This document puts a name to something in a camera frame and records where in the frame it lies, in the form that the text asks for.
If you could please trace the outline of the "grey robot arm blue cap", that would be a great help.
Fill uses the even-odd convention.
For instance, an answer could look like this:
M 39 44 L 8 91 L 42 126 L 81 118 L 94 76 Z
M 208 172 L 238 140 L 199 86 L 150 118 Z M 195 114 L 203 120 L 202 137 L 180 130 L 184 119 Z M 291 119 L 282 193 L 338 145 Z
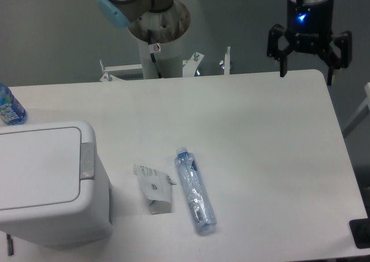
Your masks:
M 101 13 L 119 29 L 128 29 L 137 40 L 143 77 L 185 76 L 181 39 L 191 17 L 178 0 L 97 0 Z M 287 24 L 275 24 L 268 33 L 267 56 L 287 73 L 292 52 L 313 54 L 328 66 L 327 84 L 336 70 L 352 61 L 352 33 L 332 33 L 334 0 L 287 0 Z

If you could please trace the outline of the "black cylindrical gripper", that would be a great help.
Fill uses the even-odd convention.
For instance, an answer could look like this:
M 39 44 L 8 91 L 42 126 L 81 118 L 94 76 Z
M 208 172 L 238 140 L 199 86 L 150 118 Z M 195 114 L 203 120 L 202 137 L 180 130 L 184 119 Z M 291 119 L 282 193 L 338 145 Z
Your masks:
M 335 71 L 347 68 L 352 61 L 353 36 L 345 31 L 332 36 L 334 0 L 305 3 L 287 1 L 287 29 L 275 24 L 268 33 L 267 56 L 279 62 L 280 77 L 287 74 L 287 57 L 293 51 L 316 54 L 328 66 L 327 85 L 332 85 Z M 285 36 L 289 44 L 279 49 L 279 39 Z M 338 57 L 330 46 L 340 50 Z

